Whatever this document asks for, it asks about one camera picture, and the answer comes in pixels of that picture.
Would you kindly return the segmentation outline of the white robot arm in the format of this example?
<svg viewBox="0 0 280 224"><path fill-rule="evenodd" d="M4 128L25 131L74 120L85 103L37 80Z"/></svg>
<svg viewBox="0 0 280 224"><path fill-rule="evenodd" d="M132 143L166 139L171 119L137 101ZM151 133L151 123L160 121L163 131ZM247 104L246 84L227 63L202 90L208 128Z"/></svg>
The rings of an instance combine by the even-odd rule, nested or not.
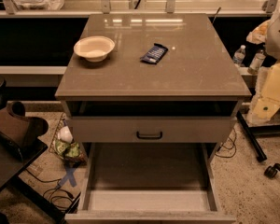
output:
<svg viewBox="0 0 280 224"><path fill-rule="evenodd" d="M270 121L280 109L280 6L246 40L252 44L263 43L267 55L275 59L269 67L259 69L256 93L247 115L249 123L261 124Z"/></svg>

